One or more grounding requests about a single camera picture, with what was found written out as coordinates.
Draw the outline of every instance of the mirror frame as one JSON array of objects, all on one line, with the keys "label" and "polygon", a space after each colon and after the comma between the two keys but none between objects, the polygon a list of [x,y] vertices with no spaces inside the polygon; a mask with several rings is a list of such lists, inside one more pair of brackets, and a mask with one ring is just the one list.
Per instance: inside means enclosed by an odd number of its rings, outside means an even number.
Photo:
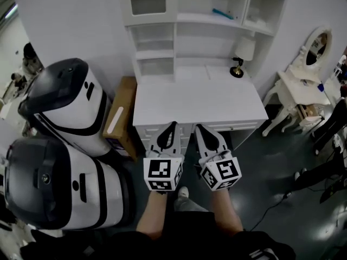
[{"label": "mirror frame", "polygon": [[[312,43],[315,41],[315,39],[320,36],[321,34],[326,33],[326,47],[324,50],[324,53],[322,54],[322,56],[313,64],[311,64],[310,66],[308,66],[306,64],[306,58],[307,55],[311,49],[311,45]],[[309,38],[306,41],[306,44],[304,45],[305,47],[305,51],[303,54],[303,68],[307,71],[307,72],[318,72],[323,63],[326,61],[327,57],[329,56],[330,50],[331,50],[331,42],[332,42],[332,33],[331,33],[331,28],[328,26],[320,26],[318,27],[316,30],[313,31],[313,33],[309,36]]]}]

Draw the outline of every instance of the blue pen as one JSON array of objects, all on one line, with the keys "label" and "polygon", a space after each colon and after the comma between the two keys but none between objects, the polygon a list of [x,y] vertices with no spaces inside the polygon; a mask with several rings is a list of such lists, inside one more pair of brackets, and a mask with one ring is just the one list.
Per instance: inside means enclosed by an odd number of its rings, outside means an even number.
[{"label": "blue pen", "polygon": [[216,13],[216,14],[219,14],[219,15],[222,15],[222,16],[225,16],[226,18],[228,18],[228,19],[230,19],[230,20],[233,20],[233,19],[234,19],[232,16],[227,15],[227,14],[225,14],[224,12],[219,11],[219,10],[217,10],[217,9],[215,9],[215,8],[212,9],[212,12],[214,12],[214,13]]}]

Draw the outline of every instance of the white wall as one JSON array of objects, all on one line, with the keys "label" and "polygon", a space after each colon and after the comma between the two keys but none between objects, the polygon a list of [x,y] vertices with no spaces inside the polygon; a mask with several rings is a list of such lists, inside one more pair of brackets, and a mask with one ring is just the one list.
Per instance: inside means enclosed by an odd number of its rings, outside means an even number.
[{"label": "white wall", "polygon": [[347,46],[346,0],[287,0],[279,30],[269,53],[253,82],[264,97],[277,79],[298,55],[307,38],[321,25],[332,29],[332,47],[320,78],[324,82]]},{"label": "white wall", "polygon": [[17,15],[0,32],[0,88],[11,81],[11,74],[22,66],[23,48],[28,42],[28,36]]},{"label": "white wall", "polygon": [[15,1],[44,66],[81,58],[110,96],[122,76],[133,75],[118,0]]}]

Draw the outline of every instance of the forearm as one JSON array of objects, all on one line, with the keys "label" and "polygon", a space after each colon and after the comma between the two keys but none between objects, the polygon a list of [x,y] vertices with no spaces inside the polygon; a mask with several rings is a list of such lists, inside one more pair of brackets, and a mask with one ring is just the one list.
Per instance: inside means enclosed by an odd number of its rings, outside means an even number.
[{"label": "forearm", "polygon": [[212,207],[220,230],[230,236],[243,231],[241,220],[235,212],[226,188],[212,192]]},{"label": "forearm", "polygon": [[146,234],[152,239],[157,239],[162,235],[167,199],[167,194],[160,194],[154,191],[150,193],[146,209],[142,214],[136,231]]}]

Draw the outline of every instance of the oval mirror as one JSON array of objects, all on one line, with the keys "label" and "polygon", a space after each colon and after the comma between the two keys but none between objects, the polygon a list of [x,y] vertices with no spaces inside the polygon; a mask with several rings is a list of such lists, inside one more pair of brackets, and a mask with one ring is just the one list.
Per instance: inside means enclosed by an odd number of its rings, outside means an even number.
[{"label": "oval mirror", "polygon": [[316,63],[324,54],[327,44],[327,33],[321,33],[311,44],[310,50],[307,53],[306,64],[308,66]]}]

